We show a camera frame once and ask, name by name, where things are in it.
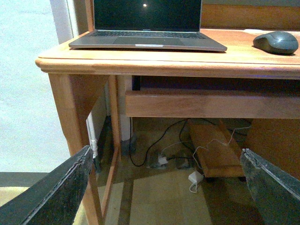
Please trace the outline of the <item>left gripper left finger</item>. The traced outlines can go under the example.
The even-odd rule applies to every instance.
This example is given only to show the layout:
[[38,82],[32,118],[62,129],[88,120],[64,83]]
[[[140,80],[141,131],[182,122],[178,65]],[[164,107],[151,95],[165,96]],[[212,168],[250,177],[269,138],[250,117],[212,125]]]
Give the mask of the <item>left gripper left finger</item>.
[[2,225],[71,225],[83,199],[93,164],[84,146],[43,179],[0,208]]

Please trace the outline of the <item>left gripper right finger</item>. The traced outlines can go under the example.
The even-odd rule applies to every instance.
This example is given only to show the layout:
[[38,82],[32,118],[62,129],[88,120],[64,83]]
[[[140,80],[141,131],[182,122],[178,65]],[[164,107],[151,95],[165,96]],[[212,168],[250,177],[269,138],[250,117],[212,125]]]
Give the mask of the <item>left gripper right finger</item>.
[[247,187],[266,225],[300,223],[300,181],[250,149],[240,157]]

